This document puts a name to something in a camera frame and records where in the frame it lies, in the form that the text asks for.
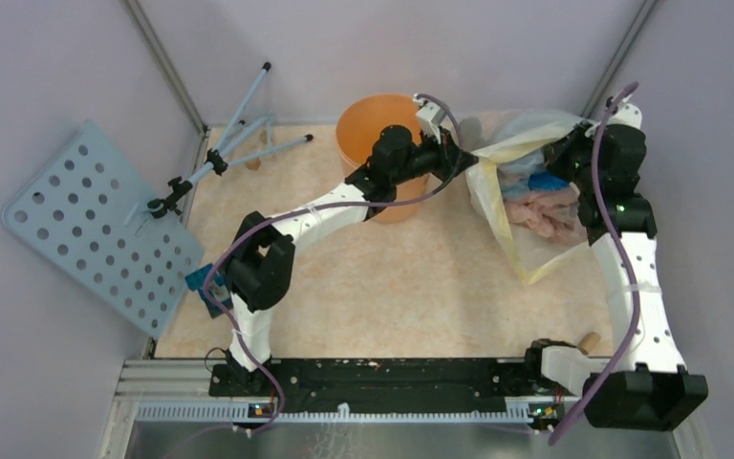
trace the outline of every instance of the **orange bucket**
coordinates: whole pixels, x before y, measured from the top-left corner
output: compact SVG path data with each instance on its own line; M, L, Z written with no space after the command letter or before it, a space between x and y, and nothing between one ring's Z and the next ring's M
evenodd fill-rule
M415 114L418 106L412 98L403 94L376 94L354 103L339 117L336 124L336 142L342 171L347 177L359 168L373 154L373 143L378 140L381 130L391 124L404 126L412 132L412 141L421 142L421 126ZM426 191L429 175L426 174L397 187L396 201L422 196ZM393 223L411 217L420 203L397 208L386 208L372 221Z

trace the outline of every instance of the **cable tie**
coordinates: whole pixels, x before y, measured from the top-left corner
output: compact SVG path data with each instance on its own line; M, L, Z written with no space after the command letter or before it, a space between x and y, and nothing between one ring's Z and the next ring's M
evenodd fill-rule
M308 213L316 220L317 225L322 224L322 216L319 215L319 210L316 209L316 206L314 206L313 203L306 204L303 208L308 210Z
M624 289L624 292L640 292L643 294L661 294L662 289L659 285L649 284L648 282L640 282L638 284L629 284Z

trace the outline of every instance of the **wire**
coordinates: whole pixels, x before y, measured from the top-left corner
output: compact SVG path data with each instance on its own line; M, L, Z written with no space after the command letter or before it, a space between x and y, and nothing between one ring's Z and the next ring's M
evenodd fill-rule
M609 106L606 108L603 117L600 119L600 124L598 125L597 129L595 129L592 156L593 191L595 202L597 203L598 210L600 210L601 217L603 218L603 223L604 225L606 225L606 230L609 232L609 234L612 235L612 241L615 243L617 253L620 254L620 258L623 260L623 267L626 269L626 277L629 279L630 287L637 286L637 276L635 275L635 268L632 266L632 262L629 261L629 254L623 247L623 242L620 241L620 236L617 234L615 223L609 216L609 211L606 209L606 203L603 201L603 192L600 185L600 171L598 170L598 164L600 163L600 145L603 141L603 133L606 130L606 125L609 123L609 118L611 118L612 115L615 113L615 109L620 104L620 102L623 101L624 98L629 97L637 89L638 85L639 84L636 81L626 85L626 87L620 91L620 93L612 100L612 103L610 103ZM617 346L617 350L612 355L612 358L603 368L603 371L600 372L598 377L595 378L589 390L587 390L583 397L581 397L581 399L578 400L578 402L573 405L572 408L570 408L570 411L567 413L564 419L562 419L561 422L558 423L558 426L550 435L549 443L551 446L555 445L555 443L558 442L558 440L560 440L561 437L563 437L568 431L570 431L572 426L574 426L575 423L578 422L578 419L584 412L584 408L587 407L597 391L600 390L603 382L606 381L610 374L612 374L612 371L615 369L617 363L620 361L620 359L623 358L623 355L626 354L626 350L629 348L629 344L631 344L632 339L635 337L639 322L640 293L637 289L634 289L632 290L632 320L629 323L629 328L626 330L626 335L623 337L623 341L621 341L620 345Z
M524 434L524 435L536 435L537 431L533 429L532 427L528 426L527 424L514 424L514 426L522 426L524 428L516 428L513 426L500 426L496 424L480 424L480 426L483 426L485 428L491 428L493 430L499 430L501 432L507 432L507 433L516 433L516 434Z
M221 351L224 353L224 355L226 355L226 352L227 352L226 349L224 349L223 347L218 347L218 346L215 346L212 349L209 349L208 351L206 351L206 354L204 355L204 368L206 368L206 371L208 371L209 373L212 373L212 370L210 370L209 367L206 366L206 360L209 359L209 354L212 354L212 351Z
M452 120L452 124L454 125L454 136L457 138L457 145L462 149L463 147L463 137L460 132L460 125L456 122L456 119L454 118L454 115L451 113L451 110L448 108L447 105L442 103L441 101L432 98L431 96L422 95L429 100L431 100L433 103L436 103L441 106L445 114L449 117L450 120ZM449 176L435 189L432 191L419 196L417 198L408 199L406 201L398 201L398 202L392 202L392 203L373 203L373 202L365 202L365 201L344 201L344 202L338 202L338 203L327 203L322 204L315 207L315 210L325 210L327 208L347 208L347 207L370 207L370 208L396 208L400 206L409 206L411 204L417 204L420 202L423 202L432 196L440 193L444 188L448 186L448 184L451 183L451 181L457 176L458 170L460 168L460 162L455 161L454 167L451 169L451 173ZM254 233L256 233L259 230L262 230L265 227L268 227L276 222L287 220L289 218L298 217L300 215L304 215L306 213L311 213L311 210L309 208L300 208L297 210L292 210L290 212L277 215L274 217L267 218L263 222L260 222L259 224L255 225L254 227L248 229L246 232L241 234L241 236L237 239L235 239L232 244L228 247L227 251L225 251L219 258L218 261L216 261L212 268L209 269L209 273L206 274L206 278L204 280L204 284L201 286L201 291L204 293L204 295L209 298L209 301L214 304L215 306L220 309L225 316L229 318L229 321L232 322L232 328L234 328L235 336L238 339L238 343L240 344L241 350L246 355L246 357L254 363L254 365L257 367L258 370L263 372L263 374L266 376L266 378L271 382L271 384L274 386L274 389L276 389L277 394L279 395L279 400L277 404L276 411L273 412L272 416L269 418L268 421L266 421L265 424L262 426L257 427L255 430L251 432L251 434L255 434L257 432L262 431L263 429L269 428L269 426L277 419L277 417L280 415L280 413L283 412L283 409L285 408L286 403L286 394L283 390L283 386L280 385L280 382L274 377L274 375L271 374L271 372L266 368L263 363L258 361L252 354L251 351L248 349L248 346L246 346L246 342L243 340L243 334L240 330L240 325L238 324L237 318L235 318L235 315L221 302L218 301L217 298L215 298L214 295L211 295L209 293L209 284L210 280L215 277L215 274L218 272L218 269L223 265L227 259L232 255L232 253L237 250L238 247L240 247L241 244L243 244L247 239L249 239ZM231 426L210 426L205 429L199 430L198 432L190 435L183 441L181 441L178 445L173 447L170 451L168 451L162 459L165 459L169 457L175 450L183 447L187 443L195 440L196 438L204 435L205 433L220 430L224 428L232 428Z

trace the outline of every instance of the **metal pole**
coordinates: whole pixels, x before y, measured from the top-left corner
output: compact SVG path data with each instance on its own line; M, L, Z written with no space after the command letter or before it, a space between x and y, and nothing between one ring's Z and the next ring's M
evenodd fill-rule
M206 129L206 131L201 135L201 140L198 142L198 150L195 152L192 167L189 170L190 175L195 173L196 170L204 165L204 155L206 153L207 146L209 145L209 133L210 130ZM187 226L187 220L189 219L190 211L192 210L192 203L195 200L195 192L196 188L193 187L184 197L181 221L185 227Z
M260 70L260 73L257 74L257 78L254 79L254 82L251 84L251 87L248 88L248 93L243 98L243 101L238 105L238 109L235 111L235 114L232 116L232 119L229 120L229 123L227 124L227 128L224 129L224 132L221 133L221 137L218 138L218 142L215 143L215 149L221 149L224 146L224 143L227 141L227 136L231 136L232 127L238 125L238 120L240 119L241 115L243 114L243 111L246 109L246 106L248 105L248 102L251 100L251 97L254 96L254 92L257 91L257 87L260 86L260 83L263 81L263 78L266 77L266 74L271 69L271 64L266 62L263 64L263 68Z
M632 20L632 23L629 25L626 33L623 35L623 39L620 40L620 44L617 45L615 53L609 60L609 65L606 66L606 70L603 72L603 75L600 76L592 94L589 99L587 99L587 103L584 105L584 109L580 113L581 117L591 119L595 115L595 110L600 106L606 96L606 91L612 84L612 80L615 79L617 71L620 70L620 67L626 60L626 56L632 50L632 46L635 44L635 41L637 41L640 33L648 23L649 17L652 12L655 11L655 7L659 3L660 0L643 0L642 5L640 5L639 10L637 10L635 18Z
M300 137L299 139L294 139L293 141L290 141L290 142L285 142L279 145L275 145L271 148L266 148L265 150L260 150L257 153L253 153L251 155L246 156L245 158L238 158L237 160L230 161L227 165L229 167L233 167L238 164L243 164L247 161L256 160L258 158L263 158L264 156L268 156L280 150L284 150L290 146L299 145L300 143L310 142L312 139L313 139L313 136L311 134L308 134L308 135Z
M255 120L252 124L246 126L246 128L243 130L243 132L240 133L239 136L234 138L232 142L229 143L224 148L224 151L220 153L221 158L226 158L229 153L232 152L235 148L237 148L238 145L240 145L248 136L251 135L257 128L262 126L267 120L269 120L270 116L260 117L257 120ZM200 169L195 171L194 174L192 174L187 181L193 184L193 186L196 186L198 182L203 179L203 177L209 173L209 171L212 170L212 164L210 163L204 163L204 165L201 166Z
M144 12L144 8L141 6L139 0L119 0L122 5L128 11L128 15L134 21L137 29L141 33L142 41L147 45L147 50L153 57L153 61L159 67L162 72L164 81L176 98L176 101L182 106L184 113L189 118L195 130L201 135L204 133L204 121L201 119L201 114L198 112L195 102L193 102L189 93L187 93L184 81L176 72L176 68L170 57L167 55L167 51L164 49L162 41L159 40L159 36L156 35L156 31L153 29L153 25L150 23L147 14Z

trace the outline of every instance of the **floor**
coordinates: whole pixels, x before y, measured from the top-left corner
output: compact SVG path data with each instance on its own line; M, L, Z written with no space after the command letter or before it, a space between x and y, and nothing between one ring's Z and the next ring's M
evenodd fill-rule
M279 126L276 143L314 140L198 186L188 228L212 263L241 219L302 205L342 180L332 125ZM213 131L210 144L217 140ZM252 136L235 157L262 148ZM437 180L431 180L435 186ZM156 356L202 358L228 347L231 326L211 319L187 293ZM464 177L409 220L350 226L295 261L291 289L276 306L272 353L284 358L521 357L533 339L578 342L590 331L611 355L603 280L590 251L534 285L516 277L484 218L469 203Z

